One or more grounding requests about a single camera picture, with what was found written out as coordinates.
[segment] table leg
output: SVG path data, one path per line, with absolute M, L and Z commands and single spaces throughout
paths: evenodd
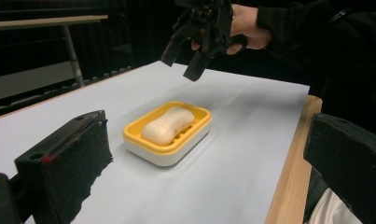
M 72 72 L 74 73 L 75 80 L 79 87 L 84 87 L 82 72 L 80 70 L 79 61 L 77 59 L 77 54 L 75 53 L 74 43 L 72 42 L 71 33 L 69 32 L 68 25 L 63 25 L 63 34 L 65 37 L 66 47 L 68 48 L 68 54 L 70 57 L 70 62 L 72 66 Z

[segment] black sleeve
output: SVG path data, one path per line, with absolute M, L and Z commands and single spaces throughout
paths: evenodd
M 376 12 L 353 11 L 340 20 L 334 15 L 326 0 L 260 7 L 258 26 L 272 33 L 269 54 L 285 63 L 321 76 L 376 84 Z
M 287 7 L 258 7 L 257 24 L 272 33 L 267 51 L 276 58 L 282 58 L 293 46 L 310 38 L 335 14 L 336 10 L 327 0 L 306 6 L 293 2 Z

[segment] hand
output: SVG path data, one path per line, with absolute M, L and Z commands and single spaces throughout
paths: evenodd
M 248 41 L 248 49 L 264 49 L 272 41 L 272 34 L 269 30 L 257 26 L 257 7 L 245 7 L 232 5 L 233 21 L 231 22 L 230 36 L 244 35 Z M 200 44 L 194 40 L 191 48 L 197 50 Z M 241 49 L 241 45 L 236 43 L 227 49 L 227 54 L 235 54 Z

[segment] soap dish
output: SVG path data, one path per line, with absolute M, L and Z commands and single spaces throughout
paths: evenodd
M 193 113 L 195 119 L 180 132 L 168 146 L 157 146 L 141 137 L 141 130 L 152 120 L 159 118 L 174 106 Z M 183 102 L 172 101 L 148 112 L 128 124 L 123 131 L 126 148 L 158 166 L 170 166 L 180 161 L 210 131 L 211 113 L 207 109 Z

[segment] person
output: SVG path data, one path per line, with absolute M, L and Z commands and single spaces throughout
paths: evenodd
M 320 90 L 315 94 L 323 100 L 321 112 L 376 134 L 375 5 L 316 0 L 286 7 L 232 5 L 232 9 L 230 35 L 244 35 L 247 49 L 266 50 L 283 63 L 322 77 L 324 82 L 311 83 Z M 197 50 L 200 44 L 193 40 L 191 48 Z M 236 54 L 241 48 L 233 44 L 227 53 Z M 315 170 L 304 221 L 360 223 Z

